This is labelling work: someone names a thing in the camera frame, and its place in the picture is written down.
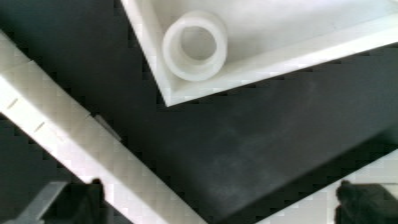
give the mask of white plastic panel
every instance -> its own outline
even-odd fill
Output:
[[[8,41],[0,49],[12,49],[1,52],[12,61]],[[83,182],[101,179],[106,201],[134,224],[205,223],[28,59],[0,70],[0,112]]]
[[[398,41],[394,0],[122,0],[122,3],[168,106]],[[216,75],[188,81],[170,72],[161,47],[172,24],[197,10],[223,22],[227,59]],[[177,40],[191,59],[202,59],[216,49],[204,33],[200,29],[189,30]]]

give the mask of white plastic strip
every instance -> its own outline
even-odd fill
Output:
[[[101,179],[106,201],[134,224],[204,224],[1,33],[0,49],[0,112],[37,144],[85,183]]]

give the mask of dark gray surface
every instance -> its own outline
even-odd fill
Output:
[[[117,2],[0,0],[0,27],[211,223],[398,121],[396,45],[165,108]]]

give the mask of plastic ring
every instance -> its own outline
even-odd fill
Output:
[[[207,30],[214,39],[214,53],[204,59],[193,59],[181,47],[182,30],[188,27],[200,27]],[[202,11],[186,13],[177,19],[163,37],[163,58],[173,75],[188,81],[202,81],[218,73],[227,57],[227,31],[214,15]]]

